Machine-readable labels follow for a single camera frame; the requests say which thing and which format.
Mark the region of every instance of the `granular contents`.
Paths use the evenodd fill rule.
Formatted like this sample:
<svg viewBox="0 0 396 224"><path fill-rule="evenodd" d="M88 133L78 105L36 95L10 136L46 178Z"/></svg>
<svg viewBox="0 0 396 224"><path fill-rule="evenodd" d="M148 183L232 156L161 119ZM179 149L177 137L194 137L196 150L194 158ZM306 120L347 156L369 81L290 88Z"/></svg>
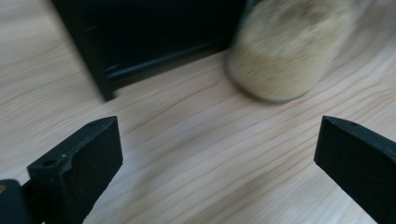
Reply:
<svg viewBox="0 0 396 224"><path fill-rule="evenodd" d="M353 13L346 0L261 1L230 49L230 76L267 100L307 93L352 30Z"/></svg>

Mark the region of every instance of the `wooden table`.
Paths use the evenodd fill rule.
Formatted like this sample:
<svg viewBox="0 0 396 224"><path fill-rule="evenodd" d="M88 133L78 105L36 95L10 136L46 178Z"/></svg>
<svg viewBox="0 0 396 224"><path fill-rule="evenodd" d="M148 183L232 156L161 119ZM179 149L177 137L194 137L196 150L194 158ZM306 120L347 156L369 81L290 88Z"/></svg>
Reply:
<svg viewBox="0 0 396 224"><path fill-rule="evenodd" d="M323 115L396 140L396 2L378 1L314 90L248 98L223 53L104 104L51 8L0 1L0 178L117 115L124 164L85 223L373 223L313 162Z"/></svg>

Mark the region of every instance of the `blurry jar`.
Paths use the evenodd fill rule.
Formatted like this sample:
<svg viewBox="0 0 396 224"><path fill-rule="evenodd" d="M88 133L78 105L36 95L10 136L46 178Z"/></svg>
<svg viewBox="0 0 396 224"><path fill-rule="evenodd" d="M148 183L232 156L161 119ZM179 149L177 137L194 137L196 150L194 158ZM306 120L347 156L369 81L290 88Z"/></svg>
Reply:
<svg viewBox="0 0 396 224"><path fill-rule="evenodd" d="M265 100L289 101L326 72L371 0L247 0L226 56L231 79Z"/></svg>

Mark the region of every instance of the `light wood surface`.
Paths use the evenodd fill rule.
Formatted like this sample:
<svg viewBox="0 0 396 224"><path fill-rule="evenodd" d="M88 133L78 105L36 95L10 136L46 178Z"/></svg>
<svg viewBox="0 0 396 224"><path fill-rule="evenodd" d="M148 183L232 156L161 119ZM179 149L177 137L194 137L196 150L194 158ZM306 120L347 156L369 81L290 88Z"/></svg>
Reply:
<svg viewBox="0 0 396 224"><path fill-rule="evenodd" d="M124 164L85 223L374 223L313 162L323 115L396 140L396 2L378 1L314 90L254 101L223 53L104 104L51 7L0 1L0 179L117 115Z"/></svg>

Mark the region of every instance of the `black plastic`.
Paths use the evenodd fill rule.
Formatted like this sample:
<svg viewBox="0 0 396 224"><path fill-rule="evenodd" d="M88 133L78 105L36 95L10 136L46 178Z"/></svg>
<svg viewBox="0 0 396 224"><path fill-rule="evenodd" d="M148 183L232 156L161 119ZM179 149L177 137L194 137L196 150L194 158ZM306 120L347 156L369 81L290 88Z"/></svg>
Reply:
<svg viewBox="0 0 396 224"><path fill-rule="evenodd" d="M378 223L396 223L396 143L324 117L315 162Z"/></svg>
<svg viewBox="0 0 396 224"><path fill-rule="evenodd" d="M50 0L106 100L116 82L228 47L246 0Z"/></svg>
<svg viewBox="0 0 396 224"><path fill-rule="evenodd" d="M30 164L22 188L0 182L12 184L0 192L0 223L82 223L121 165L117 118L91 122Z"/></svg>
<svg viewBox="0 0 396 224"><path fill-rule="evenodd" d="M20 184L16 180L0 180L0 223L33 223Z"/></svg>

